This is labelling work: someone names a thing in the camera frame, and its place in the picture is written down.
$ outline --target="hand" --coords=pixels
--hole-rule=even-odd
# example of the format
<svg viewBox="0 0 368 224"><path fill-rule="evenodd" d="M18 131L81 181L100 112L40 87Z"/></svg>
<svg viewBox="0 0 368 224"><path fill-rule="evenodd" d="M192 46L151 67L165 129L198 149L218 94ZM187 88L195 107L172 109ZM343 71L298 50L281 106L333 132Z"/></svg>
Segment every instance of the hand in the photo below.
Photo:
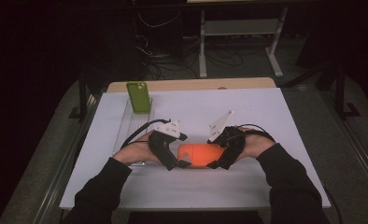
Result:
<svg viewBox="0 0 368 224"><path fill-rule="evenodd" d="M241 131L249 131L249 128L240 128ZM273 146L274 141L257 134L249 134L246 136L246 144L242 153L239 155L236 161L239 161L245 157L251 157L256 159L260 154L262 154L266 149Z"/></svg>
<svg viewBox="0 0 368 224"><path fill-rule="evenodd" d="M158 158L149 149L149 135L151 133L152 132L144 134L135 140L134 143L120 149L113 155L113 158L125 165L132 165L133 163L141 161L154 161L161 164Z"/></svg>

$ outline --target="floor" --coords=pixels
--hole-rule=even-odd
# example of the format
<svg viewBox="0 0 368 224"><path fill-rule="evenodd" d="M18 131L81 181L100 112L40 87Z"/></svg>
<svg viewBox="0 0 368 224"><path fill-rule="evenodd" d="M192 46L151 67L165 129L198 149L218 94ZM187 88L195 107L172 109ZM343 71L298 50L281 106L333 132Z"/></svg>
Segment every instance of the floor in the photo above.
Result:
<svg viewBox="0 0 368 224"><path fill-rule="evenodd" d="M271 77L284 84L307 70L295 66L304 43L302 37L283 36L276 49L284 77L275 78L263 48L265 36L233 36L208 40L207 78ZM184 60L160 54L149 65L146 79L187 79L199 74L197 39L189 37ZM368 224L368 166L359 155L368 156L368 102L357 83L347 78L345 97L360 111L360 117L342 121L333 109L334 87L318 91L315 75L283 94L303 138L309 157L320 180L335 202L325 213L331 223ZM58 207L75 151L90 125L97 101L89 101L89 116L83 122L73 115L78 108L78 83L73 83L57 107L21 183L3 214L0 223L59 223L64 212ZM269 210L259 211L269 223ZM113 223L126 223L129 213L116 211Z"/></svg>

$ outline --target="white tabletop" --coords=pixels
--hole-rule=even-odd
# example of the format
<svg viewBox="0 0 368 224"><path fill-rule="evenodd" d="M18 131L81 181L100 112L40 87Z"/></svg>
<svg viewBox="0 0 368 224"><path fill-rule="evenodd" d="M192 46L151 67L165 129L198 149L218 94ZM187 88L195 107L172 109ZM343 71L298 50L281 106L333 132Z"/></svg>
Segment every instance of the white tabletop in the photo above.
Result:
<svg viewBox="0 0 368 224"><path fill-rule="evenodd" d="M176 155L182 143L205 143L208 124L229 110L229 126L253 123L263 127L295 159L299 160L330 207L327 195L304 148L280 89L207 91L151 91L155 119L179 120L189 138L170 145ZM128 94L105 93L79 154L60 207L74 206L75 194L97 175L111 156L119 133ZM167 171L152 162L132 166L121 194L121 209L128 210L254 210L269 207L269 189L259 163L246 158L224 169Z"/></svg>

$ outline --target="table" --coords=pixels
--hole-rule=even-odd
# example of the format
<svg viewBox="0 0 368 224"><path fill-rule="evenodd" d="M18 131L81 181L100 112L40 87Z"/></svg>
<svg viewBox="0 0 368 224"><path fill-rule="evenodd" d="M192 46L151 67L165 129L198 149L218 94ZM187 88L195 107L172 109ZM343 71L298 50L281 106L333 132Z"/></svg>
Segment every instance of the table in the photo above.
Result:
<svg viewBox="0 0 368 224"><path fill-rule="evenodd" d="M212 2L230 2L230 0L189 0L188 3L212 3ZM205 61L205 37L207 35L273 35L270 46L265 48L269 63L274 70L276 77L283 77L283 73L275 57L277 41L283 28L284 20L288 8L281 8L279 16L275 19L257 19L257 20L229 20L229 21L207 21L205 11L201 14L201 47L199 53L199 76L207 77Z"/></svg>
<svg viewBox="0 0 368 224"><path fill-rule="evenodd" d="M233 89L235 82L239 89ZM254 89L258 82L261 84L260 88ZM124 84L111 84L108 93L102 96L62 198L60 207L63 209L74 206L75 194L100 172L112 155L128 101ZM181 131L189 137L185 142L177 140L171 144L174 154L182 143L205 142L208 137L208 122L213 122L232 109L234 114L228 125L249 122L261 125L304 165L321 194L323 206L331 206L281 90L275 88L272 79L150 81L148 85L149 95L153 98L155 119L179 119ZM173 91L174 86L180 91ZM119 209L255 210L270 206L270 187L266 184L261 166L251 158L241 160L228 171L220 168L175 168L168 172L163 166L152 162L131 168L133 172L122 190Z"/></svg>

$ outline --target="black sleeve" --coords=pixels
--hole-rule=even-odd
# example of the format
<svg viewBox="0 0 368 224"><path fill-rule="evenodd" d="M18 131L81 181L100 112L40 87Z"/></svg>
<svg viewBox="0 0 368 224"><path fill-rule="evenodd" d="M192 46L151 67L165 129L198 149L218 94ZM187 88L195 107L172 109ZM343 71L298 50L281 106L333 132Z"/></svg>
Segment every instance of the black sleeve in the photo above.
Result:
<svg viewBox="0 0 368 224"><path fill-rule="evenodd" d="M111 223L112 211L120 204L120 192L131 172L126 165L109 158L99 175L76 194L76 204L63 223Z"/></svg>
<svg viewBox="0 0 368 224"><path fill-rule="evenodd" d="M329 223L322 211L321 196L304 166L280 144L265 150L257 161L272 187L269 200L273 224Z"/></svg>

